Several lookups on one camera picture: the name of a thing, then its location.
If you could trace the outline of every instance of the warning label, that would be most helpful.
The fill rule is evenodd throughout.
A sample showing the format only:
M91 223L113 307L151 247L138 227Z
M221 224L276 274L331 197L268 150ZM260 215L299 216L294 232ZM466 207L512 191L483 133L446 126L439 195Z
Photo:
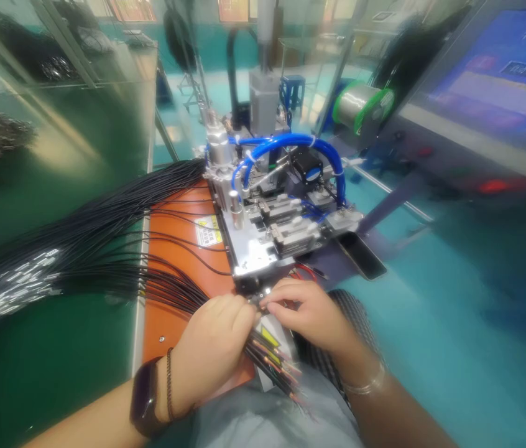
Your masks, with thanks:
M196 226L196 238L200 246L207 247L221 243L221 232L217 230L219 226L215 215L201 217L196 219L195 223L198 224Z

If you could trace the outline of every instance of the watch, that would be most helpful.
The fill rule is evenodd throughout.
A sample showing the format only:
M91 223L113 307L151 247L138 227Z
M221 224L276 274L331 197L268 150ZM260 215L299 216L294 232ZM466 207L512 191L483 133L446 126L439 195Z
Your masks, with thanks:
M159 435L168 423L162 423L155 416L157 405L157 362L162 357L144 363L134 377L131 401L131 422L143 436L153 438Z

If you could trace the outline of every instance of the gray sleeve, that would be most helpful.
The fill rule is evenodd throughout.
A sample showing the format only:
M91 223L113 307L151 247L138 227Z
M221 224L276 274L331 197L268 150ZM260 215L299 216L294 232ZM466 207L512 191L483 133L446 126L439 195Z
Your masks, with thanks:
M201 407L191 419L188 446L361 447L354 416L336 388L317 371L303 367L300 386L306 412L277 388L261 392L254 380ZM157 446L178 446L165 439Z

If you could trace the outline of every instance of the floor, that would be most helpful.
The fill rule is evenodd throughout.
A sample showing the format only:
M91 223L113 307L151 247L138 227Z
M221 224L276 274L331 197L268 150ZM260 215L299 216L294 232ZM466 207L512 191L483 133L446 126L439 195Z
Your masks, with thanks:
M310 132L334 70L325 65L317 89L307 90L294 132ZM287 73L304 75L310 85L319 67ZM350 66L343 75L368 76ZM239 71L237 78L239 99L246 100L247 72ZM205 131L196 106L190 113L182 107L188 97L175 88L180 80L168 79L180 106L160 114L178 155L186 159L193 146L204 144ZM207 74L206 84L214 107L229 110L225 72ZM169 161L156 138L154 165ZM399 178L383 180L395 185ZM347 192L363 213L385 197L374 185L351 179ZM413 202L436 218L432 228L411 238L420 224L397 210L377 227L398 249L386 261L388 275L374 282L350 278L341 287L365 305L391 371L460 446L526 447L526 266L509 261L526 260L526 213L507 216L466 203L434 202L428 194ZM502 297L502 285L525 294Z

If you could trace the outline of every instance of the orange work surface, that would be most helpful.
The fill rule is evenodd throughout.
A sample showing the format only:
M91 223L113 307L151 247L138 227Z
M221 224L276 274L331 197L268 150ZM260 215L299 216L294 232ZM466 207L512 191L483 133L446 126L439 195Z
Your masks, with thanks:
M203 188L187 189L182 193L172 195L168 198L169 200L182 201L205 200L205 202L164 202L154 207L160 210L176 210L178 212L195 213L194 215L180 215L182 218L186 218L190 222L173 215L154 213L150 218L150 230L153 232L167 233L182 238L183 240L198 243L198 227L194 224L194 221L199 218L201 214L214 214L211 193L206 186L207 183L203 180L197 185L197 187ZM202 258L204 262L216 270L224 273L230 272L228 256L225 252L214 252L182 242L181 244L190 248ZM223 249L224 243L220 242L209 247ZM149 253L165 259L170 264L173 264L184 271L209 297L234 292L234 281L231 276L214 273L197 257L177 244L169 241L150 240ZM155 261L149 261L149 266L163 269L162 265ZM145 304L143 362L149 361L155 357L165 356L168 348L174 347L180 340L180 336L182 335L184 328L186 328L189 318L190 316L187 313L148 299ZM165 338L163 342L159 342L161 337ZM253 378L253 365L245 357L234 378L232 378L218 393L222 393L224 390L243 384Z

